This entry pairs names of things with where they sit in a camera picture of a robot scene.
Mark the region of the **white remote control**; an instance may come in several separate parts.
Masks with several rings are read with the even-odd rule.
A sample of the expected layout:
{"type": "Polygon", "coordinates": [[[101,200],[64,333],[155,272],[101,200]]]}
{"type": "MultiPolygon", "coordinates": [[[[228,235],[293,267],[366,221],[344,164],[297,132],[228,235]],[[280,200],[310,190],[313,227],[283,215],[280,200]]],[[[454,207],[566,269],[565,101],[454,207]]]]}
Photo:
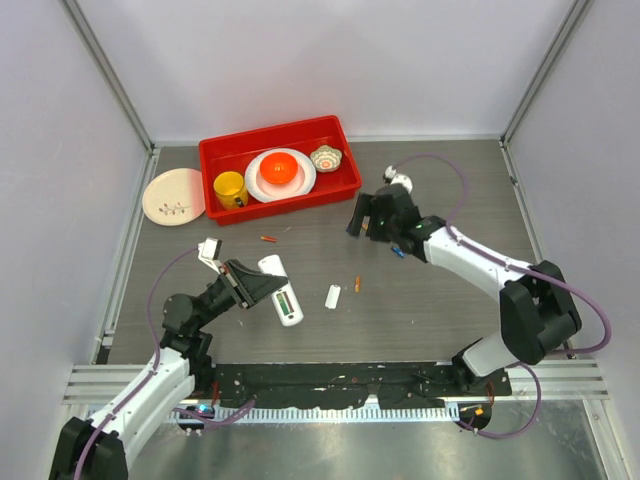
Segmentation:
{"type": "MultiPolygon", "coordinates": [[[[284,268],[284,265],[279,255],[269,255],[262,258],[258,262],[258,267],[261,272],[282,276],[282,277],[285,277],[287,280],[289,279],[289,276],[284,268]]],[[[283,287],[281,290],[271,295],[271,300],[277,312],[280,323],[284,327],[295,326],[303,320],[304,314],[302,312],[299,301],[296,297],[294,289],[289,280],[287,281],[287,285],[285,287],[283,287]],[[290,316],[284,316],[282,314],[282,311],[276,299],[276,295],[281,292],[287,293],[289,302],[291,304],[291,309],[293,310],[293,313],[290,316]]]]}

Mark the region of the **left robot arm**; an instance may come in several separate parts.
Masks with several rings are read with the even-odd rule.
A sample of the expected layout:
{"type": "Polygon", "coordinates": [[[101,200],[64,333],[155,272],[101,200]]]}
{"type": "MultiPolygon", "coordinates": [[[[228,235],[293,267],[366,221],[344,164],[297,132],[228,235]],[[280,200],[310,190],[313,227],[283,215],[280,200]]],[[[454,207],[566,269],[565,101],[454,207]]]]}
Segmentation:
{"type": "Polygon", "coordinates": [[[164,333],[151,359],[110,402],[87,419],[62,427],[52,479],[126,479],[158,427],[184,399],[200,399],[214,380],[203,327],[238,306],[249,309],[289,285],[277,255],[252,270],[236,259],[217,265],[219,274],[199,295],[174,294],[164,303],[164,333]]]}

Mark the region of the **white battery cover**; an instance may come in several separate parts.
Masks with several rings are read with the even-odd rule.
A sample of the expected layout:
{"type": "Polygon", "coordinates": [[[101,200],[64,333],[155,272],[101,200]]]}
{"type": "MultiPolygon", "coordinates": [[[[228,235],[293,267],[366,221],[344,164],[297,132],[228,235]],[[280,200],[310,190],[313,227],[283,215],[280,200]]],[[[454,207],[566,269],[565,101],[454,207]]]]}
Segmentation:
{"type": "Polygon", "coordinates": [[[327,309],[334,310],[337,307],[340,294],[341,287],[335,284],[331,285],[326,296],[325,307],[327,309]]]}

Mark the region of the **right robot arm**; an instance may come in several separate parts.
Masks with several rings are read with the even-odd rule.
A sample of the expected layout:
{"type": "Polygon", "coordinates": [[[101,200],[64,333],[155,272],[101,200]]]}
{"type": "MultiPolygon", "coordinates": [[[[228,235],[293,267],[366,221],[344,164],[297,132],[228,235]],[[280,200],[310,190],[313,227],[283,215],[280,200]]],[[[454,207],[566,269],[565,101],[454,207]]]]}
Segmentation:
{"type": "Polygon", "coordinates": [[[399,184],[359,194],[347,232],[393,243],[403,253],[457,275],[498,303],[498,330],[452,359],[451,380],[462,394],[477,393],[491,374],[505,367],[538,364],[582,328],[557,265],[549,261],[531,265],[485,248],[444,219],[422,215],[399,184]]]}

